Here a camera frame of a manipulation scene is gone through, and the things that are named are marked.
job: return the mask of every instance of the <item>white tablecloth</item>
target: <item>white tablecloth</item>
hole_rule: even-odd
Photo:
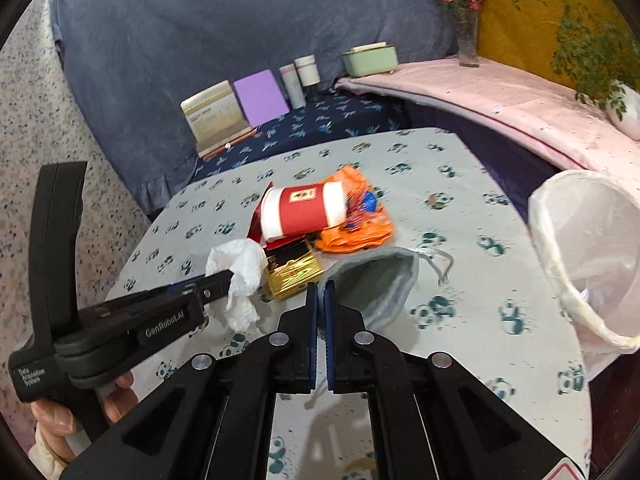
[[[337,140],[274,156],[192,184],[175,196],[129,259],[110,298],[202,274],[209,250],[244,237],[267,184],[292,186],[353,164],[376,186],[397,227],[393,244],[439,247],[455,264],[438,286],[427,263],[404,310],[381,332],[401,350],[446,351],[588,472],[588,384],[570,320],[540,270],[527,230],[495,182],[455,134],[437,128]],[[322,256],[325,266],[335,256]],[[436,259],[443,266],[444,261]],[[255,297],[259,323],[300,306]],[[204,326],[134,370],[146,395],[197,352],[242,351],[255,330],[234,334],[210,306]],[[322,360],[319,370],[324,373]],[[276,404],[268,478],[371,478],[367,404],[334,396],[326,383],[310,396]]]

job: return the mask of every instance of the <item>gray drawstring pouch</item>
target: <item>gray drawstring pouch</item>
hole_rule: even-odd
[[[319,298],[324,298],[327,282],[334,280],[337,303],[359,310],[368,330],[380,330],[395,320],[404,307],[418,279],[420,258],[436,271],[438,284],[448,281],[453,258],[443,251],[431,251],[449,260],[444,272],[429,254],[402,247],[372,249],[342,258],[324,272],[318,284]]]

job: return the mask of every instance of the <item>orange plastic bag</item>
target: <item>orange plastic bag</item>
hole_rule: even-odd
[[[338,227],[320,231],[316,247],[329,253],[353,253],[391,238],[394,225],[364,175],[353,166],[345,166],[322,182],[338,181],[342,182],[348,200],[347,220]]]

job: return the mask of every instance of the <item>white tissue paper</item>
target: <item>white tissue paper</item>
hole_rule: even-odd
[[[262,280],[262,271],[267,266],[267,257],[253,240],[232,240],[215,247],[209,253],[205,274],[210,276],[221,270],[231,270],[233,277],[229,286],[224,316],[235,332],[247,330],[260,317],[249,296],[255,293]]]

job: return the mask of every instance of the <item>finger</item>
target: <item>finger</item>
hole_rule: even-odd
[[[71,411],[49,399],[39,399],[31,403],[34,418],[50,434],[67,436],[78,430],[78,424]]]
[[[58,455],[65,462],[71,462],[76,458],[73,451],[66,442],[65,437],[52,434],[44,426],[40,428],[42,437],[49,446],[50,450]]]
[[[104,412],[112,422],[118,422],[138,403],[138,396],[133,390],[116,386],[109,397],[104,399]]]
[[[133,374],[131,372],[127,372],[124,375],[118,377],[115,381],[116,386],[124,388],[125,390],[130,388],[133,384]]]

